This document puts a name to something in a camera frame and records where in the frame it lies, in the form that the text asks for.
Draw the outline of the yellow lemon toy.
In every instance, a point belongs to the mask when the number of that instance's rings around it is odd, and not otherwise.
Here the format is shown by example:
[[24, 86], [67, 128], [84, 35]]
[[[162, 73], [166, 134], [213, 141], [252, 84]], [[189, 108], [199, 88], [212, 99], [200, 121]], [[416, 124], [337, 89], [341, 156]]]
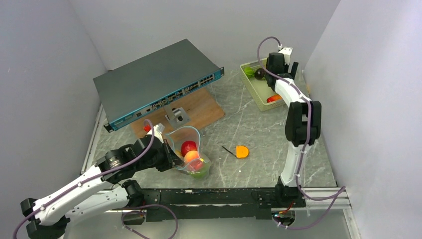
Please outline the yellow lemon toy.
[[180, 151], [178, 151], [178, 150], [176, 150], [175, 151], [175, 154], [179, 157], [179, 158], [181, 158], [181, 159], [183, 159], [184, 157], [183, 157], [183, 155], [182, 155], [182, 153], [180, 152]]

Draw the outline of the red apple toy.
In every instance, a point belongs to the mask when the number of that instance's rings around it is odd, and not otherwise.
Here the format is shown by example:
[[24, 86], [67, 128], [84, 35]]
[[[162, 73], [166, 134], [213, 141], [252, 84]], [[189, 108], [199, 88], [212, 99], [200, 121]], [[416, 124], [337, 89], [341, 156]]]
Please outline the red apple toy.
[[181, 153], [183, 156], [185, 156], [185, 154], [191, 150], [196, 150], [196, 151], [198, 150], [197, 144], [194, 141], [188, 140], [182, 143]]

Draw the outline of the clear zip top bag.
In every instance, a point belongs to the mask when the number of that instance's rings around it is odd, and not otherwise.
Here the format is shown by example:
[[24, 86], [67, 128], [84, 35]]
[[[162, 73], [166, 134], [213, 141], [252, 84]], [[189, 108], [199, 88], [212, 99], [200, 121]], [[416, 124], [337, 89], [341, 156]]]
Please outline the clear zip top bag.
[[199, 131], [193, 126], [183, 126], [165, 134], [171, 149], [182, 160], [176, 169], [195, 179], [209, 175], [210, 159], [203, 153], [202, 139]]

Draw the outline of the pink peach toy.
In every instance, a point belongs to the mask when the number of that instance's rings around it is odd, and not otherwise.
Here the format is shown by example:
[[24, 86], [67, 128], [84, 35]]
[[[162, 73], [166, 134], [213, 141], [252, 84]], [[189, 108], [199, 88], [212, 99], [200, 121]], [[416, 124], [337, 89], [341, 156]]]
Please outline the pink peach toy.
[[196, 150], [188, 151], [184, 156], [184, 162], [189, 164], [190, 162], [200, 159], [199, 153]]

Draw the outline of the red pepper toy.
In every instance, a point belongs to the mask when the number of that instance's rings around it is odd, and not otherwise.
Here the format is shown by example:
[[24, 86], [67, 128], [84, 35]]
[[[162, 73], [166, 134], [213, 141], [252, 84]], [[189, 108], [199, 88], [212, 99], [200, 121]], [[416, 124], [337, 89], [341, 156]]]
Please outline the red pepper toy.
[[203, 160], [202, 159], [196, 159], [196, 160], [193, 160], [189, 163], [188, 169], [191, 172], [198, 172], [203, 168], [203, 166], [204, 166]]

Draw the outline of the green cabbage toy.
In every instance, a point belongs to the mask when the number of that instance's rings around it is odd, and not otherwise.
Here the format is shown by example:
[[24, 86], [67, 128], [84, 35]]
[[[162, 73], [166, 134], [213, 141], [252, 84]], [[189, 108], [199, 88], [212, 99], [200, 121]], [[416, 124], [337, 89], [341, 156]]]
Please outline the green cabbage toy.
[[203, 179], [209, 175], [209, 169], [209, 167], [204, 166], [197, 171], [190, 171], [188, 174], [195, 179]]

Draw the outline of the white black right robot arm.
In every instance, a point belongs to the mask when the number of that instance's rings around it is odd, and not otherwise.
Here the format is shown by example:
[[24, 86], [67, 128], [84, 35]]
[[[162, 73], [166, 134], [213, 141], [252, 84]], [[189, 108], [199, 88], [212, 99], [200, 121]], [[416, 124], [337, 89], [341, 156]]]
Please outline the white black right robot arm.
[[265, 65], [267, 85], [288, 106], [285, 124], [288, 154], [274, 193], [274, 200], [281, 207], [302, 197], [299, 190], [302, 164], [321, 133], [321, 103], [313, 102], [296, 86], [295, 73], [288, 72], [286, 58], [287, 52], [270, 53]]

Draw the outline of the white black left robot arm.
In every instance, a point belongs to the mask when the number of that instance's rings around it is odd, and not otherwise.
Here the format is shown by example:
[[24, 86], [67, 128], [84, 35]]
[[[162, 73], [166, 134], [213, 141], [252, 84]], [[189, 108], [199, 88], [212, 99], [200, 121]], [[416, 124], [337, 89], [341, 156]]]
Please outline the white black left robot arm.
[[20, 203], [31, 239], [58, 239], [70, 225], [120, 208], [137, 209], [145, 196], [133, 175], [155, 168], [164, 172], [184, 162], [159, 133], [149, 132], [134, 144], [110, 150], [77, 179], [42, 199]]

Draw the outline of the dark purple mangosteen toy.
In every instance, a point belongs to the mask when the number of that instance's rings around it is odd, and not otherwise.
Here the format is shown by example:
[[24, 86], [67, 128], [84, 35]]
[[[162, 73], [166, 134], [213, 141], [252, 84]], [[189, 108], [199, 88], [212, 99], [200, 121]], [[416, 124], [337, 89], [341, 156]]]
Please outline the dark purple mangosteen toy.
[[265, 70], [263, 68], [258, 68], [254, 72], [254, 78], [256, 80], [265, 80]]

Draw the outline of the pale green plastic basket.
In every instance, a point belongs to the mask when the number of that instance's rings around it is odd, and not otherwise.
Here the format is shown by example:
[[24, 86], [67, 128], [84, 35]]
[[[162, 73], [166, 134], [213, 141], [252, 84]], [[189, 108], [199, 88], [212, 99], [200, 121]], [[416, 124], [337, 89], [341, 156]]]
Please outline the pale green plastic basket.
[[265, 80], [256, 80], [254, 77], [247, 78], [243, 72], [245, 67], [251, 67], [254, 71], [256, 71], [258, 68], [261, 68], [261, 65], [258, 61], [248, 62], [240, 65], [240, 75], [242, 82], [251, 94], [253, 100], [261, 112], [286, 105], [282, 99], [267, 103], [266, 99], [272, 95], [275, 95], [276, 93], [274, 93], [272, 89], [267, 86]]

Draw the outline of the red orange mango toy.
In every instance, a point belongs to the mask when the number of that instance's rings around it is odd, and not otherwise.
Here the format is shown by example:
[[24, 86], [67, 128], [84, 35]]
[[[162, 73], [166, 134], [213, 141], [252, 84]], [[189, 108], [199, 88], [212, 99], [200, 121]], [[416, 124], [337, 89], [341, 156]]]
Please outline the red orange mango toy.
[[268, 98], [266, 99], [266, 102], [267, 102], [267, 103], [271, 103], [271, 102], [278, 101], [278, 100], [280, 100], [280, 99], [282, 99], [282, 97], [281, 97], [280, 95], [278, 95], [278, 94], [275, 94], [275, 95], [272, 95], [272, 96], [268, 97]]

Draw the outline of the wooden board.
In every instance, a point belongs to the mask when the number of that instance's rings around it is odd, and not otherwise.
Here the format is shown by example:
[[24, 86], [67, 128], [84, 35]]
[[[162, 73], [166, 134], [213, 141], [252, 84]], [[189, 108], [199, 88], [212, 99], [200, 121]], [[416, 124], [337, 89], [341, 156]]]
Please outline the wooden board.
[[[181, 108], [190, 120], [188, 122], [178, 123], [176, 126], [172, 126], [172, 124], [165, 118], [165, 115], [172, 108]], [[224, 116], [225, 112], [216, 102], [211, 93], [206, 88], [201, 88], [191, 94], [188, 94], [187, 96], [175, 100], [161, 109], [141, 117], [139, 120], [132, 122], [130, 126], [133, 129], [135, 136], [141, 138], [147, 133], [144, 130], [145, 119], [150, 120], [153, 125], [162, 123], [165, 127], [164, 132], [170, 133], [181, 126], [193, 126], [196, 129], [202, 129]]]

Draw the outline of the orange tape measure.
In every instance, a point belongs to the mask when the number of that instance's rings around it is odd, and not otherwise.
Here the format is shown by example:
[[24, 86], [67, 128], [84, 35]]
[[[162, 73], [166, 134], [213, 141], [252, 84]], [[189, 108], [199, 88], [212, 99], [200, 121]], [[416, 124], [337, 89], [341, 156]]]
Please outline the orange tape measure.
[[249, 149], [243, 145], [237, 145], [234, 152], [224, 146], [222, 148], [236, 159], [245, 159], [249, 155]]

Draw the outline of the grey metal bracket stand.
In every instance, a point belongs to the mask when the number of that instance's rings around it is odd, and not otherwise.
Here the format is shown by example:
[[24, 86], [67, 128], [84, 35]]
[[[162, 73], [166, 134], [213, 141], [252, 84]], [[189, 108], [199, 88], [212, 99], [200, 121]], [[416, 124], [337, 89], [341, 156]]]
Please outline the grey metal bracket stand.
[[173, 129], [178, 129], [191, 121], [183, 108], [173, 108], [170, 104], [164, 106], [165, 118]]

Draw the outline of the grey blue network switch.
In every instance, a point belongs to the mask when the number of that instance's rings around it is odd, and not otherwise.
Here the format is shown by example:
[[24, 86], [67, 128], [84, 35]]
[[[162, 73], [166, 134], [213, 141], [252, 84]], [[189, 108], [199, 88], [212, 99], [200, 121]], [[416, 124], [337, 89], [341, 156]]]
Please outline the grey blue network switch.
[[124, 126], [224, 76], [191, 41], [183, 39], [93, 79], [107, 132]]

